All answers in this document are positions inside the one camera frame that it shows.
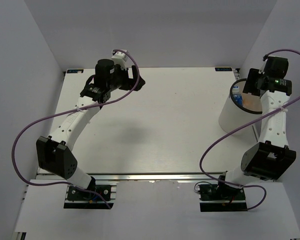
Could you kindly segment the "orange juice bottle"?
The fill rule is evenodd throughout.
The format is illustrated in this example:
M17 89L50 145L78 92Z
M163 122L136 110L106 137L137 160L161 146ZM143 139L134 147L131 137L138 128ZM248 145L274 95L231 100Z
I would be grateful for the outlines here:
M246 109L249 109L251 111L257 111L257 109L259 108L259 103L258 100L256 99L252 99L252 98L244 98L243 99L243 106Z

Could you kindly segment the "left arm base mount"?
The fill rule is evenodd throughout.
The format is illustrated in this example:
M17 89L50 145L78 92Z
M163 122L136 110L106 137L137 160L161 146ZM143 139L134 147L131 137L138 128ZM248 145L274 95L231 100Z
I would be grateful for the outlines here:
M96 181L95 193L84 192L73 186L66 190L63 208L74 210L110 210L115 202L117 184L111 181Z

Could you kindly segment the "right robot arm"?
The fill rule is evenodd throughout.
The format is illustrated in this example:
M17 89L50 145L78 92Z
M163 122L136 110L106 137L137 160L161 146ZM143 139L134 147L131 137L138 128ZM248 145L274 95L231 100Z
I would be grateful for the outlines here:
M288 103L292 81L285 79L287 58L269 56L261 69L251 68L247 78L232 84L218 119L220 127L231 133L240 124L262 117L257 143L248 149L240 165L221 175L216 195L226 200L234 189L252 183L278 180L296 160L297 153L289 148L286 133Z

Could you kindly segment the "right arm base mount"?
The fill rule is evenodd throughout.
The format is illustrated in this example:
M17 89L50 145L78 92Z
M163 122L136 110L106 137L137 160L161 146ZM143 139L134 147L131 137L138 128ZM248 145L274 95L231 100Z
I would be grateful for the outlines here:
M232 188L224 183L212 184L200 181L194 185L199 195L202 213L246 212L248 210L243 189Z

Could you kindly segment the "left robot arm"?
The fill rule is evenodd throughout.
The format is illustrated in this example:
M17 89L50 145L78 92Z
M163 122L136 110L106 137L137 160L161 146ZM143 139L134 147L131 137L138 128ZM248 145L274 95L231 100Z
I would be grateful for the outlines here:
M47 137L36 141L38 165L41 169L55 174L70 184L79 187L78 193L89 200L95 196L96 181L78 167L78 161L72 153L75 142L90 122L106 103L111 93L117 89L138 91L145 81L137 77L136 66L132 66L132 78L126 67L127 56L112 56L100 59L75 105L75 111Z

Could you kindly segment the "blue label bottle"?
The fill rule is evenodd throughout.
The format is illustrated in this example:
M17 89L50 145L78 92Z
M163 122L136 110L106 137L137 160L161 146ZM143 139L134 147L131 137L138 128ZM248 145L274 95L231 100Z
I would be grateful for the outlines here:
M232 87L232 95L233 98L235 100L235 102L239 105L239 106L243 106L243 98L242 95L240 93L240 87L235 85Z

